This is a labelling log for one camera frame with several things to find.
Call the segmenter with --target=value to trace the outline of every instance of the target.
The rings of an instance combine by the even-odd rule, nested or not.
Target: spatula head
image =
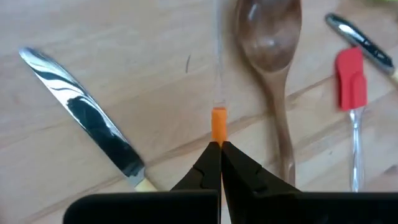
[[[336,58],[336,71],[340,108],[347,111],[365,106],[368,103],[368,93],[361,49],[355,47],[341,51]]]

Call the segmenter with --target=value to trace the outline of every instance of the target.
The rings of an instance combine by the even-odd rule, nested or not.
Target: kitchen utensil
[[[156,190],[144,176],[142,159],[75,78],[38,50],[26,47],[20,49],[19,55],[137,191]]]
[[[223,60],[222,60],[222,41],[221,41],[221,6],[220,0],[214,0],[215,3],[215,55],[216,55],[216,73],[215,89],[213,99],[213,109],[211,111],[211,137],[218,142],[220,147],[227,139],[227,109],[224,95],[223,83]]]
[[[300,0],[238,0],[236,37],[271,93],[286,182],[295,185],[295,161],[285,111],[285,82],[300,37]]]
[[[340,84],[340,108],[349,111],[353,124],[353,168],[351,190],[358,192],[364,185],[364,162],[361,148],[361,118],[367,104],[366,79],[363,74],[361,49],[343,50],[336,59]]]
[[[337,33],[342,35],[349,43],[359,47],[373,64],[382,70],[396,85],[398,85],[398,71],[392,59],[380,47],[366,37],[354,24],[346,19],[329,13],[325,17],[326,23]]]

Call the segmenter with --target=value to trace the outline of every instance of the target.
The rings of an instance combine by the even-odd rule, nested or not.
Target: metal utensil
[[[38,50],[25,47],[19,55],[137,191],[156,190],[144,176],[142,159],[75,78]]]
[[[327,14],[325,20],[332,29],[342,35],[349,43],[358,46],[377,68],[391,78],[395,84],[398,84],[398,72],[391,57],[383,52],[380,47],[364,35],[354,24],[334,13]]]

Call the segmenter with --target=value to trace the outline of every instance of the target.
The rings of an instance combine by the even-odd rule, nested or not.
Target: knife handle
[[[394,82],[396,86],[398,86],[398,69],[391,75],[391,80]]]
[[[156,187],[145,177],[139,184],[135,187],[137,192],[156,192]]]

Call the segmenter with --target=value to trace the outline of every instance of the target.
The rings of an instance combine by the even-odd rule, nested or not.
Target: wood grain
[[[274,119],[234,42],[235,3],[223,0],[229,140],[278,174]],[[398,6],[303,0],[302,9],[285,91],[297,187],[347,191],[351,129],[337,108],[333,64],[348,44],[323,17],[347,17],[398,58]],[[65,209],[84,195],[132,191],[24,65],[19,47],[37,47],[68,68],[138,149],[154,185],[168,190],[211,139],[213,12],[211,0],[1,1],[0,223],[61,223]],[[366,188],[397,190],[398,93],[368,62],[365,71]],[[225,208],[223,218],[228,223]]]
[[[302,26],[301,0],[236,3],[235,35],[242,54],[269,96],[281,160],[281,177],[295,186],[294,149],[285,109],[285,86]]]

